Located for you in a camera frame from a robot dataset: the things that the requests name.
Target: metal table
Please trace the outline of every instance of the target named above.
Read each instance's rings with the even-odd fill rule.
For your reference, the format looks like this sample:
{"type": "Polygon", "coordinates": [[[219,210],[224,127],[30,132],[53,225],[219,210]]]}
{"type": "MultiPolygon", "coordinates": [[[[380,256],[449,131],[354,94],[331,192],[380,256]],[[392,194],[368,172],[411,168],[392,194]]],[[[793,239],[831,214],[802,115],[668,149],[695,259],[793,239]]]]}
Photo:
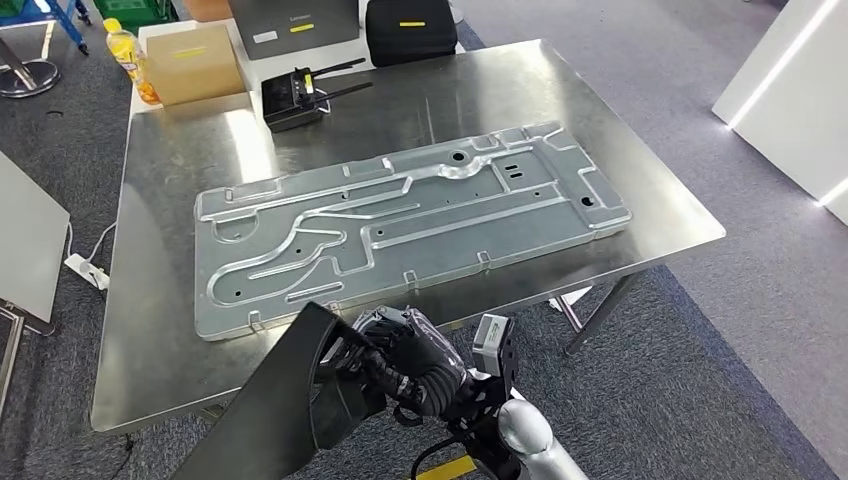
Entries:
{"type": "MultiPolygon", "coordinates": [[[[322,81],[374,88],[323,123],[277,134],[247,94],[139,114],[130,125],[91,421],[127,431],[230,398],[284,328],[207,343],[192,314],[194,197],[205,189],[559,120],[633,213],[612,237],[387,302],[441,325],[626,277],[724,229],[549,45],[524,42],[322,81]]],[[[358,312],[344,311],[348,318],[358,312]]]]}

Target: white sticker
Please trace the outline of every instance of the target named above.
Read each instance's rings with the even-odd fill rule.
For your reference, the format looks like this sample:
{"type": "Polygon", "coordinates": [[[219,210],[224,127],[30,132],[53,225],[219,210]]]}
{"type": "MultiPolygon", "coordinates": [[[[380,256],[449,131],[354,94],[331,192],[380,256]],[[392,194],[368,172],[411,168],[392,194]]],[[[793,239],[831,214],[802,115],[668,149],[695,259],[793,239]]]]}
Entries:
{"type": "Polygon", "coordinates": [[[263,43],[270,42],[271,40],[277,39],[277,31],[271,30],[270,32],[260,33],[253,36],[253,43],[263,43]]]}

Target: cooking oil bottle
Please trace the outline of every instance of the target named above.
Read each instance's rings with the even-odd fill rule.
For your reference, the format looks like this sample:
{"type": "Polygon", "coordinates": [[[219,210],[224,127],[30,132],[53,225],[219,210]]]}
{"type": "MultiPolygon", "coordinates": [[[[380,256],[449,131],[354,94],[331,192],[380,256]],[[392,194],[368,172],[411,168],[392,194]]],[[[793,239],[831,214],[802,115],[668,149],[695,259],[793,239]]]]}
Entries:
{"type": "Polygon", "coordinates": [[[135,35],[121,28],[121,22],[114,18],[103,20],[103,26],[109,35],[106,37],[106,46],[115,56],[115,60],[124,67],[138,90],[141,99],[150,105],[159,104],[159,96],[144,78],[144,64],[147,58],[144,50],[135,35]]]}

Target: embossed metal sheet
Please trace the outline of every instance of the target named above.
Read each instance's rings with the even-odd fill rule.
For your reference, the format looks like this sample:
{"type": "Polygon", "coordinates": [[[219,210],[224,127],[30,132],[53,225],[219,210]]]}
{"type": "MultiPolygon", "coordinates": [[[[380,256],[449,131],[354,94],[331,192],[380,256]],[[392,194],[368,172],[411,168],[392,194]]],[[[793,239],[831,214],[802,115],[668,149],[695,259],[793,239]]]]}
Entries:
{"type": "Polygon", "coordinates": [[[630,212],[551,122],[209,190],[195,219],[195,326],[213,341],[586,243],[630,212]]]}

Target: cardboard box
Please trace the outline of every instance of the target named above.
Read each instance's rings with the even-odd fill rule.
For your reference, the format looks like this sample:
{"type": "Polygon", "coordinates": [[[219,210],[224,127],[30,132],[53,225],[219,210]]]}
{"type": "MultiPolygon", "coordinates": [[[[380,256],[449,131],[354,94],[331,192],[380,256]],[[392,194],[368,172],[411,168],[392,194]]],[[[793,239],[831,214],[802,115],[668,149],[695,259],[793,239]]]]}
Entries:
{"type": "Polygon", "coordinates": [[[214,22],[233,18],[228,0],[183,0],[191,18],[198,22],[214,22]]]}
{"type": "Polygon", "coordinates": [[[223,25],[148,38],[146,67],[162,105],[245,91],[223,25]]]}

